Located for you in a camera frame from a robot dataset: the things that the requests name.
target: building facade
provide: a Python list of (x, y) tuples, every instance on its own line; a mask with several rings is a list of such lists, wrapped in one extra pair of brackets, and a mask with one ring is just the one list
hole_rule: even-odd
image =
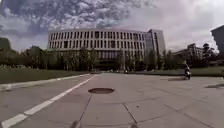
[(173, 53), (174, 56), (178, 56), (182, 59), (189, 59), (191, 56), (203, 59), (203, 48), (196, 47), (196, 44), (190, 44), (187, 49)]
[(219, 55), (224, 57), (224, 25), (213, 29), (211, 33), (218, 46)]
[(82, 47), (94, 48), (101, 61), (116, 59), (119, 52), (144, 58), (145, 51), (154, 50), (161, 54), (165, 50), (165, 41), (161, 30), (148, 32), (116, 29), (67, 29), (52, 30), (48, 35), (48, 51), (74, 51)]

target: manhole cover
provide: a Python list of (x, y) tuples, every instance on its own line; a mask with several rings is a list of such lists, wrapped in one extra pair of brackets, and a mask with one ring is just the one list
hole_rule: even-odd
[(89, 90), (89, 93), (95, 93), (95, 94), (109, 94), (114, 92), (114, 89), (111, 88), (93, 88)]

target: sky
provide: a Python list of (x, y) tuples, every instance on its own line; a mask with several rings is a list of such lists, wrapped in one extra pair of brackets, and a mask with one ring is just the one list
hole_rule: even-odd
[(117, 28), (164, 31), (166, 48), (217, 46), (211, 30), (224, 24), (222, 0), (0, 0), (0, 36), (12, 48), (46, 49), (48, 30)]

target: paved plaza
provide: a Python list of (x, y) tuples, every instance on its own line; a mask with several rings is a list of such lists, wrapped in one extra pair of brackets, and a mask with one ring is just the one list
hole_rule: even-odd
[[(22, 114), (26, 118), (12, 128), (71, 128), (75, 121), (82, 128), (129, 128), (131, 124), (138, 128), (223, 128), (224, 88), (216, 86), (222, 83), (221, 78), (212, 77), (82, 76), (0, 92), (0, 121), (10, 122)], [(115, 91), (89, 93), (92, 88)], [(53, 97), (57, 100), (47, 107), (27, 111)]]

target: lawn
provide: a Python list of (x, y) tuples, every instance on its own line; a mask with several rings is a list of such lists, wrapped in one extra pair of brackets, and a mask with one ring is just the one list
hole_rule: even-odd
[[(194, 68), (191, 69), (192, 76), (211, 76), (222, 77), (224, 75), (224, 67), (208, 67), (208, 68)], [(146, 74), (146, 75), (165, 75), (165, 76), (180, 76), (184, 75), (183, 69), (178, 70), (157, 70), (154, 72), (142, 71), (133, 72), (134, 74)]]
[(37, 70), (30, 68), (0, 68), (0, 84), (47, 80), (59, 77), (81, 75), (86, 72)]

